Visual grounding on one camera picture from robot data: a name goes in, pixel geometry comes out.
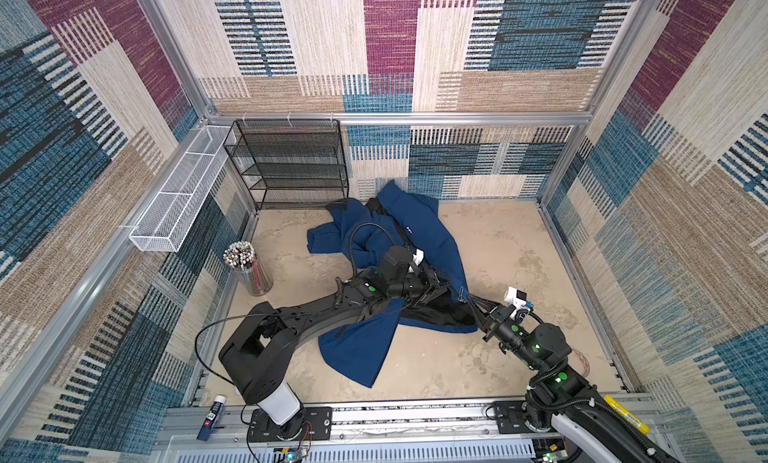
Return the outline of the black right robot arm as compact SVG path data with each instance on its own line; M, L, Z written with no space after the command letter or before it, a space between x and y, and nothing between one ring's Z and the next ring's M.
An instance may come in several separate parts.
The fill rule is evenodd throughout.
M497 340L502 352L534 372L524 395L529 429L556 431L594 462L676 460L572 368L572 348L559 326L544 322L529 304L505 305L475 295L467 304L484 339Z

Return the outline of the blue zip jacket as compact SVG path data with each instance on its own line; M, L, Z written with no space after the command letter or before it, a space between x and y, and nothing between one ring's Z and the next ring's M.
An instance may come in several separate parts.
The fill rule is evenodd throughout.
M399 324L446 333L477 331L458 245L440 221L437 199L388 182L367 203L332 203L331 222L307 232L312 254L341 253L380 295L382 313L318 339L325 362L373 386Z

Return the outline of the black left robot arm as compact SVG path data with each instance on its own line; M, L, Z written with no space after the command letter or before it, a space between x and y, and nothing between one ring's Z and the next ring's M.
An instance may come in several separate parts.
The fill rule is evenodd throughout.
M263 302L249 313L219 350L218 359L248 405L271 424L266 439L293 440L310 432L307 410L285 381L294 352L304 343L383 313L391 300L427 303L451 289L452 280L404 246L393 246L376 266L336 280L334 293L290 307Z

